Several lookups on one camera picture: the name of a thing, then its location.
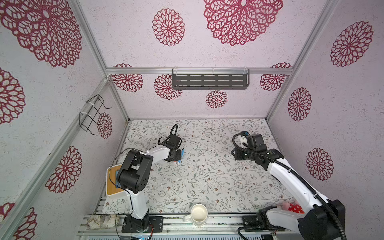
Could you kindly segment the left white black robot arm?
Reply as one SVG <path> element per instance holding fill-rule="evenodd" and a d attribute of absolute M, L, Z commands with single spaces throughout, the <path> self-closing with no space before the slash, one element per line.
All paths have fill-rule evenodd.
<path fill-rule="evenodd" d="M 145 200 L 144 189 L 148 184 L 152 164 L 159 161 L 179 162 L 184 156 L 183 149 L 172 149 L 157 145 L 146 152 L 131 149 L 116 176 L 120 189 L 130 197 L 132 212 L 123 221 L 122 233 L 160 232 L 161 227 L 154 227 L 162 218 L 150 219 L 150 210 Z"/>

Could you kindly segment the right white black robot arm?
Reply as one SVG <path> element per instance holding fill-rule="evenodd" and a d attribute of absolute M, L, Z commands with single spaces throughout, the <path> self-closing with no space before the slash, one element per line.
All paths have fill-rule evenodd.
<path fill-rule="evenodd" d="M 270 206 L 258 212 L 256 226 L 243 226 L 243 230 L 289 230 L 299 233 L 305 240 L 347 238 L 344 205 L 338 200 L 331 201 L 314 189 L 278 150 L 262 149 L 255 152 L 235 146 L 232 155 L 238 161 L 252 161 L 262 166 L 292 194 L 303 210 L 302 214 L 298 214 Z"/>

